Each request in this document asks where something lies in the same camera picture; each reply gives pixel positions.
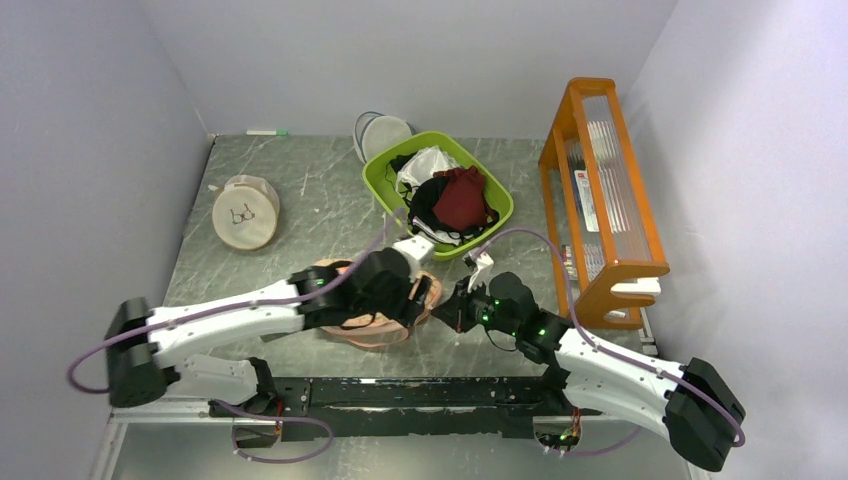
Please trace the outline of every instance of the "laundry basket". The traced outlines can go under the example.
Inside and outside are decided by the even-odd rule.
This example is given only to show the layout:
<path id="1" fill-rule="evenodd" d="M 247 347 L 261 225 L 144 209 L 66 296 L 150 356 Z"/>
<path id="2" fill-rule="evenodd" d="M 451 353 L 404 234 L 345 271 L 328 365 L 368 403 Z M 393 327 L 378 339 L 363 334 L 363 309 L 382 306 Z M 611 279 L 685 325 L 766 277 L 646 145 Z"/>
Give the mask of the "laundry basket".
<path id="1" fill-rule="evenodd" d="M 444 133 L 422 132 L 374 157 L 362 169 L 362 178 L 377 198 L 377 201 L 383 205 L 383 208 L 387 212 L 391 213 L 399 207 L 406 209 L 403 198 L 395 191 L 396 175 L 394 170 L 389 166 L 389 162 L 398 155 L 409 155 L 422 148 L 433 146 L 441 148 L 463 167 L 477 167 L 477 170 L 486 177 L 486 187 L 483 189 L 483 196 L 486 198 L 489 206 L 500 215 L 498 223 L 470 242 L 459 246 L 437 243 L 433 258 L 436 260 L 450 260 L 484 242 L 495 230 L 506 223 L 512 215 L 512 210 L 515 208 L 512 195 L 509 194 L 506 188 L 501 185 L 483 164 L 468 153 L 468 150 L 464 149 L 456 140 Z"/>

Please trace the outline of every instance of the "marble tabletop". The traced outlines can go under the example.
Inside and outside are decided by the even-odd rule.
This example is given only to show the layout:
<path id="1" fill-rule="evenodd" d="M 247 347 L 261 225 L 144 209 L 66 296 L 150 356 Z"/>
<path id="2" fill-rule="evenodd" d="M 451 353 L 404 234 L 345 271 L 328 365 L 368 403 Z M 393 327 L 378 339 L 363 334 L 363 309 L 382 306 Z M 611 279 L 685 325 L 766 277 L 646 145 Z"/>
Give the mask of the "marble tabletop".
<path id="1" fill-rule="evenodd" d="M 515 211 L 507 227 L 544 232 L 545 212 L 536 166 L 542 142 L 486 138 L 458 141 L 512 194 Z M 362 164 L 350 137 L 217 137 L 186 225 L 165 305 L 188 305 L 248 292 L 288 278 L 317 260 L 350 258 L 360 253 L 379 233 L 384 213 L 365 186 L 361 172 Z M 207 187 L 221 186 L 238 174 L 265 178 L 280 196 L 277 233 L 267 246 L 254 252 L 227 247 L 215 235 L 209 215 L 215 193 Z M 562 206 L 561 200 L 556 203 Z M 565 221 L 563 212 L 558 217 Z M 567 232 L 567 225 L 560 225 L 560 232 Z M 489 253 L 495 261 L 494 274 L 507 270 L 516 273 L 539 305 L 556 311 L 550 254 L 539 240 L 508 236 Z M 431 261 L 424 268 L 443 282 L 444 299 L 454 282 L 469 273 L 459 258 Z M 628 348 L 640 348 L 635 331 L 596 333 Z M 492 337 L 504 347 L 511 346 L 511 337 L 498 332 Z M 209 353 L 227 359 L 263 358 L 275 376 L 512 376 L 544 371 L 518 352 L 505 353 L 492 346 L 482 328 L 457 334 L 434 318 L 416 327 L 405 342 L 388 347 L 363 349 L 323 331 L 310 330 L 267 343 L 260 338 L 234 342 Z"/>

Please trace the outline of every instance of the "green plastic tub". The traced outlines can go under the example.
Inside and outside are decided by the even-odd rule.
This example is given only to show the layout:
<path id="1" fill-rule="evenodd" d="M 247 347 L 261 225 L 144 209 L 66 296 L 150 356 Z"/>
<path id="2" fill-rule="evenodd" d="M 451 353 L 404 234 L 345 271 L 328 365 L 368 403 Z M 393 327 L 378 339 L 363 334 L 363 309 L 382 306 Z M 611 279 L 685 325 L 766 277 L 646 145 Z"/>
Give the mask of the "green plastic tub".
<path id="1" fill-rule="evenodd" d="M 433 146 L 438 146 L 447 152 L 463 167 L 477 167 L 477 170 L 486 177 L 486 187 L 483 190 L 483 196 L 486 197 L 486 201 L 489 202 L 489 206 L 495 209 L 495 211 L 497 211 L 501 216 L 498 223 L 486 230 L 483 235 L 480 235 L 468 243 L 458 247 L 437 243 L 433 258 L 436 260 L 450 260 L 451 258 L 462 255 L 484 242 L 490 235 L 492 235 L 492 233 L 495 232 L 495 230 L 501 228 L 503 224 L 506 223 L 512 215 L 512 210 L 515 208 L 515 203 L 512 201 L 512 195 L 510 195 L 506 188 L 501 185 L 501 182 L 492 176 L 489 170 L 487 170 L 482 163 L 477 161 L 473 155 L 468 153 L 468 150 L 462 148 L 462 145 L 457 143 L 456 140 L 450 138 L 444 133 L 422 132 L 418 135 L 409 137 L 403 142 L 374 157 L 370 162 L 365 164 L 365 168 L 362 169 L 362 178 L 365 180 L 365 184 L 368 185 L 368 188 L 371 189 L 371 192 L 374 193 L 374 196 L 377 197 L 377 201 L 383 205 L 383 208 L 385 208 L 387 212 L 392 213 L 400 207 L 403 207 L 404 210 L 408 211 L 403 199 L 395 191 L 395 179 L 397 176 L 388 166 L 389 162 L 398 155 L 409 155 L 410 153 L 415 153 L 422 148 Z"/>

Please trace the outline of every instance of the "maroon cloth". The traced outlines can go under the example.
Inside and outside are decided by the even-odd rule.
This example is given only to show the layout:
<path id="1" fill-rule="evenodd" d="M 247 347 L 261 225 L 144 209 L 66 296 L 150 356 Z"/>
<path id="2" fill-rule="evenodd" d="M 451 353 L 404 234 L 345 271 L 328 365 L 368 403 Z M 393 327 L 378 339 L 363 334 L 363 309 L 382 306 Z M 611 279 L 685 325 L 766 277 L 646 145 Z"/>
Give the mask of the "maroon cloth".
<path id="1" fill-rule="evenodd" d="M 433 213 L 440 222 L 462 232 L 471 227 L 486 226 L 489 223 L 489 215 L 494 218 L 494 212 L 483 198 L 486 177 L 477 170 L 477 167 L 436 172 L 434 177 L 451 178 L 439 201 L 436 202 L 436 206 L 433 207 Z"/>

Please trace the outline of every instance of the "wooden frame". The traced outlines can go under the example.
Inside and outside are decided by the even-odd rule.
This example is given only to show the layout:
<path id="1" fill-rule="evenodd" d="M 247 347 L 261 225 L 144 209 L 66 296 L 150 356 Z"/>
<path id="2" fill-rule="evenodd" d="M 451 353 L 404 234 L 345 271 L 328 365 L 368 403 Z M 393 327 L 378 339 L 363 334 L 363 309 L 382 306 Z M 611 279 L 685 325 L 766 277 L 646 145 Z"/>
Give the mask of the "wooden frame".
<path id="1" fill-rule="evenodd" d="M 592 148 L 589 122 L 583 106 L 583 100 L 589 97 L 606 97 L 610 107 L 612 125 L 617 133 L 618 145 L 620 146 L 620 157 L 626 171 L 626 180 L 630 183 L 632 198 L 635 202 L 638 216 L 641 220 L 641 232 L 644 234 L 645 243 L 650 258 L 627 259 L 622 258 L 616 248 L 613 228 L 610 224 L 608 206 L 603 193 L 601 174 L 598 161 Z M 566 142 L 579 141 L 582 147 L 583 161 L 586 164 L 586 175 L 592 191 L 592 200 L 595 205 L 595 214 L 598 220 L 600 242 L 603 247 L 604 267 L 590 281 L 589 269 L 586 264 L 584 241 L 581 229 L 577 227 L 581 221 L 578 205 L 572 185 L 573 171 L 567 159 Z M 551 191 L 551 171 L 559 170 L 562 179 L 563 194 L 565 196 L 565 212 L 569 226 L 571 226 L 571 248 L 574 267 L 577 271 L 577 283 L 580 295 L 575 301 L 577 318 L 581 325 L 588 328 L 608 328 L 620 330 L 636 330 L 642 327 L 642 319 L 639 314 L 640 307 L 653 305 L 652 295 L 616 294 L 611 288 L 619 282 L 643 278 L 659 277 L 669 272 L 668 263 L 660 243 L 659 234 L 654 224 L 653 214 L 645 193 L 642 177 L 639 173 L 639 165 L 630 144 L 630 136 L 627 133 L 627 125 L 621 112 L 621 105 L 615 93 L 615 82 L 602 78 L 575 78 L 572 79 L 565 90 L 556 118 L 554 118 L 547 141 L 539 158 L 539 174 L 542 180 L 542 197 L 545 202 L 545 214 L 548 223 L 548 235 L 552 242 L 560 245 L 557 219 L 554 212 L 554 198 Z M 552 255 L 554 262 L 555 282 L 560 314 L 566 316 L 568 304 L 565 296 L 565 281 L 559 274 L 557 262 L 563 259 Z M 621 320 L 608 318 L 612 310 L 626 309 L 629 316 Z"/>

